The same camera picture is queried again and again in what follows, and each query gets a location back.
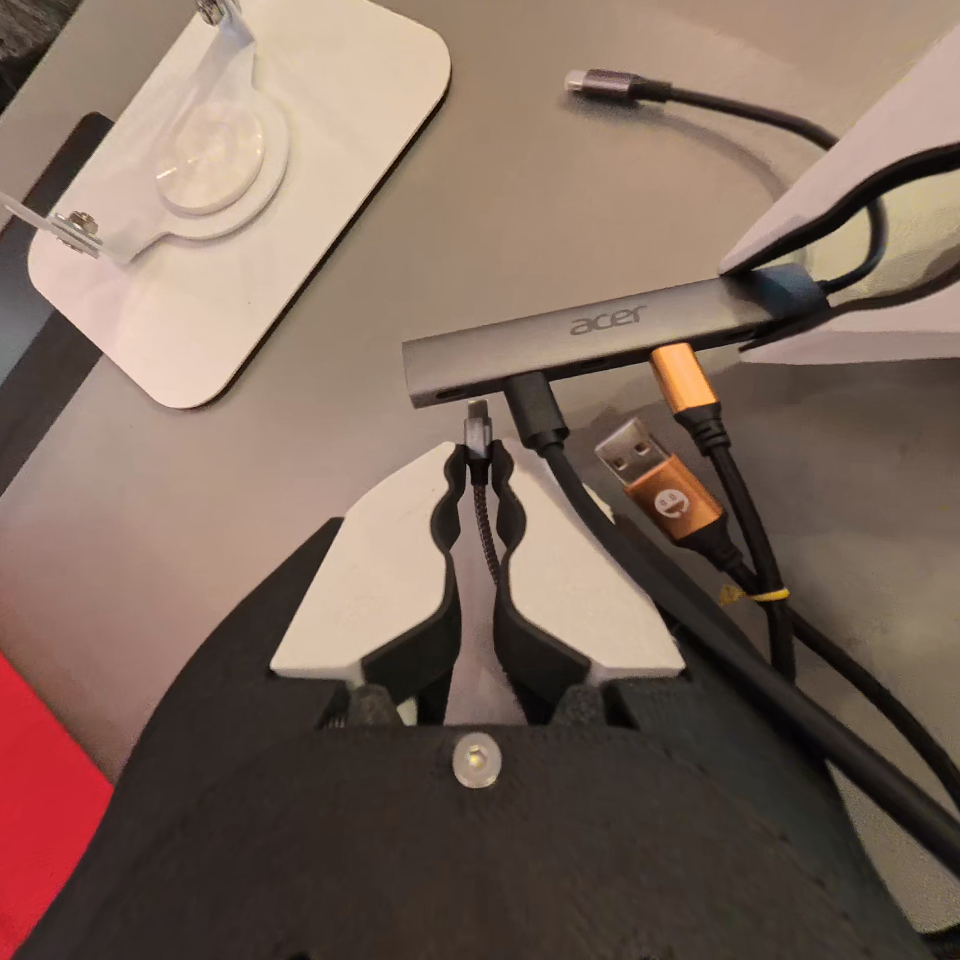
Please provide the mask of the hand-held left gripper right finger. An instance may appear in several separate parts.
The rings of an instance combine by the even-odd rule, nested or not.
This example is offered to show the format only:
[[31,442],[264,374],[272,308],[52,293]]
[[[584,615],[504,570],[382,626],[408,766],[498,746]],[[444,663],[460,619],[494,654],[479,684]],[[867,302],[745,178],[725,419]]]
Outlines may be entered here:
[[494,445],[504,547],[494,649],[520,695],[673,679],[685,660],[654,602],[608,555],[548,466],[515,438]]

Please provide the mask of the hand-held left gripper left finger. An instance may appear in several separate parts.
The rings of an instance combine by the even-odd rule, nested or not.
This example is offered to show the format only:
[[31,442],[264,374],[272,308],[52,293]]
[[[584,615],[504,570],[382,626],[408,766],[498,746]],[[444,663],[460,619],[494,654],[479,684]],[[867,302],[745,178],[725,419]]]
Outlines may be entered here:
[[449,695],[461,648],[452,558],[461,445],[444,441],[346,513],[270,661],[279,677]]

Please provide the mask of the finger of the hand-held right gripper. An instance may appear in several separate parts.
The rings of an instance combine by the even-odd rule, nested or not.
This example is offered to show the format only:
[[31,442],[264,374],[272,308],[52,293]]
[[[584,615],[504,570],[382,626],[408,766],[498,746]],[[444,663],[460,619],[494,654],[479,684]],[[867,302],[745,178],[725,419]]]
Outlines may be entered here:
[[959,357],[958,255],[919,282],[786,321],[740,347],[744,363],[830,366]]
[[836,232],[872,202],[959,166],[959,28],[945,34],[726,254],[753,270]]

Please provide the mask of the grey usb hub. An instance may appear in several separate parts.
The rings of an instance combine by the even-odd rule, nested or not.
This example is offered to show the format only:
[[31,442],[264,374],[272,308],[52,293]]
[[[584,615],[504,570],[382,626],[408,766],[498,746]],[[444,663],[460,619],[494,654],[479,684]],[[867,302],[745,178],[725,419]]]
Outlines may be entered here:
[[723,338],[786,315],[786,267],[630,294],[402,344],[414,409],[484,397],[510,378],[571,378],[676,342]]

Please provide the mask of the red plastic bin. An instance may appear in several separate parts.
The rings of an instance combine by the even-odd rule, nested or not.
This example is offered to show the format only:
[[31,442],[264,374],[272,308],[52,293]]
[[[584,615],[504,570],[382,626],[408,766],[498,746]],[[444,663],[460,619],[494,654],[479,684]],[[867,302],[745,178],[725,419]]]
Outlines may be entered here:
[[99,827],[113,787],[1,659],[1,957],[23,945]]

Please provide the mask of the white stand base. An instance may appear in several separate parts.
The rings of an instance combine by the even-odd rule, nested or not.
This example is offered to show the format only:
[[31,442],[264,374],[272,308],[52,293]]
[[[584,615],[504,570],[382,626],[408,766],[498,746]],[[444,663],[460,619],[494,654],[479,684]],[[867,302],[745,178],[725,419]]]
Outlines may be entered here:
[[154,401],[247,364],[435,114],[449,49],[375,2],[195,2],[35,228],[33,288]]

